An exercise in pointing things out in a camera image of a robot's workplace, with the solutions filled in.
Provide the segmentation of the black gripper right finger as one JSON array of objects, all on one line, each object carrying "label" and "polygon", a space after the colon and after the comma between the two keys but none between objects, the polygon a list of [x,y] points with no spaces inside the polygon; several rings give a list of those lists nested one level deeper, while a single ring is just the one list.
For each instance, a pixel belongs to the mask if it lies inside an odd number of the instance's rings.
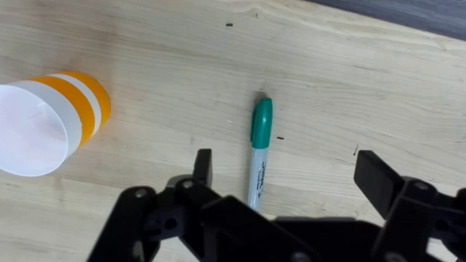
[{"label": "black gripper right finger", "polygon": [[466,188],[455,197],[442,194],[426,181],[401,176],[372,150],[357,154],[354,182],[385,218],[372,251],[376,262],[442,262],[427,252],[431,239],[466,262]]}]

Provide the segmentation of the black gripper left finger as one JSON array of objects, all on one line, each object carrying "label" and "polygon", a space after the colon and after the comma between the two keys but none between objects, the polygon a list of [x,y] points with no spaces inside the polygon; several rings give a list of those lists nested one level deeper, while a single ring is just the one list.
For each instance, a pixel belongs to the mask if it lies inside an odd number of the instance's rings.
[{"label": "black gripper left finger", "polygon": [[86,262],[153,262],[169,239],[179,239],[200,262],[254,262],[254,248],[233,229],[249,208],[220,197],[211,179],[213,152],[201,149],[193,173],[172,178],[162,192],[127,188]]}]

